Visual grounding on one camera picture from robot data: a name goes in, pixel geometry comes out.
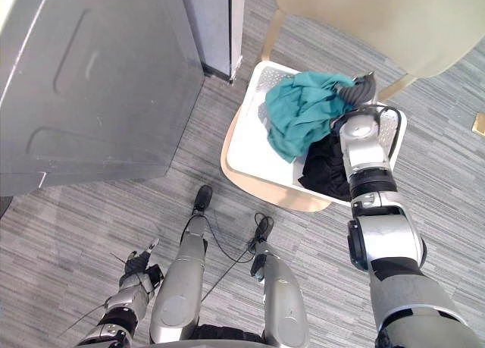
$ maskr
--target metal panel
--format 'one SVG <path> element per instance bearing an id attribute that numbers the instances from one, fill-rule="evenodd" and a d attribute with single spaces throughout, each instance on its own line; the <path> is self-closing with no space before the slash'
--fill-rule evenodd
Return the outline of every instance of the metal panel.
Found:
<path id="1" fill-rule="evenodd" d="M 47 173 L 43 186 L 165 174 L 203 82 L 182 0 L 17 0 L 10 39 L 1 195 L 38 187 L 13 173 Z"/>

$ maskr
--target wall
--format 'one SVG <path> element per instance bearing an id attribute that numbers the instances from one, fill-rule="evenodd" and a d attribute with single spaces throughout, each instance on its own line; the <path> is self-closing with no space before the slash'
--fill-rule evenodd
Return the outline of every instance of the wall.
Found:
<path id="1" fill-rule="evenodd" d="M 244 0 L 183 0 L 201 61 L 233 77 L 241 56 Z"/>

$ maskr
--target striped carpet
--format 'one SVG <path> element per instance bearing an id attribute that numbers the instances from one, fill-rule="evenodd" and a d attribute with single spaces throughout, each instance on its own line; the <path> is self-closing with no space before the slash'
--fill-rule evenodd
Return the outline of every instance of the striped carpet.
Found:
<path id="1" fill-rule="evenodd" d="M 126 258 L 158 236 L 152 261 L 166 271 L 204 183 L 214 188 L 208 217 L 232 256 L 252 235 L 256 211 L 273 216 L 270 242 L 301 284 L 311 347 L 374 345 L 368 276 L 348 257 L 350 211 L 332 204 L 305 214 L 268 205 L 232 185 L 219 167 L 273 9 L 273 0 L 246 0 L 236 82 L 206 79 L 166 177 L 52 187 L 14 198 L 0 227 L 1 347 L 73 346 L 102 309 L 63 331 L 117 290 L 123 266 L 112 254 Z M 286 20 L 272 60 L 348 75 L 375 70 L 380 86 L 402 73 L 362 43 L 296 17 Z M 470 131 L 476 112 L 485 111 L 485 42 L 389 103 L 408 116 L 394 174 L 428 245 L 424 273 L 439 281 L 485 343 L 485 140 Z M 208 242 L 204 292 L 231 264 L 212 236 Z M 237 265 L 204 301 L 200 322 L 261 333 L 262 290 L 249 277 L 249 264 Z M 148 316 L 136 346 L 148 343 Z"/>

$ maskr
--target white plastic basket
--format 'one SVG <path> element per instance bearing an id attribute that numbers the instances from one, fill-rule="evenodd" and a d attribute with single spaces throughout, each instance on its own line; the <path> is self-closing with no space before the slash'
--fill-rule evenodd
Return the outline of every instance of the white plastic basket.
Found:
<path id="1" fill-rule="evenodd" d="M 296 70 L 272 61 L 262 61 L 255 67 L 227 150 L 227 163 L 232 169 L 244 174 L 350 206 L 343 200 L 304 188 L 298 179 L 302 176 L 306 155 L 299 156 L 288 163 L 273 150 L 268 142 L 269 120 L 264 104 L 266 93 L 284 77 L 297 73 Z M 400 113 L 401 127 L 396 148 L 390 159 L 391 168 L 394 168 L 396 163 L 407 125 L 406 116 Z M 396 115 L 391 111 L 385 112 L 381 119 L 379 141 L 386 150 L 391 147 L 396 125 Z"/>

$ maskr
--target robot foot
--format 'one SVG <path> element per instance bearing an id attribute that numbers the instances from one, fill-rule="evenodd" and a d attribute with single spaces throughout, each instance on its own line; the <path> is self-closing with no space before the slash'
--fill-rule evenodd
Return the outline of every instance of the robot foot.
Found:
<path id="1" fill-rule="evenodd" d="M 255 254 L 256 252 L 256 243 L 268 240 L 268 237 L 273 230 L 274 220 L 272 217 L 267 217 L 262 213 L 256 213 L 255 221 L 258 224 L 256 227 L 254 237 L 249 241 L 249 248 L 248 251 L 250 253 Z"/>
<path id="2" fill-rule="evenodd" d="M 212 188 L 203 185 L 197 192 L 196 200 L 192 209 L 192 215 L 204 215 L 204 211 L 209 207 L 212 198 Z"/>

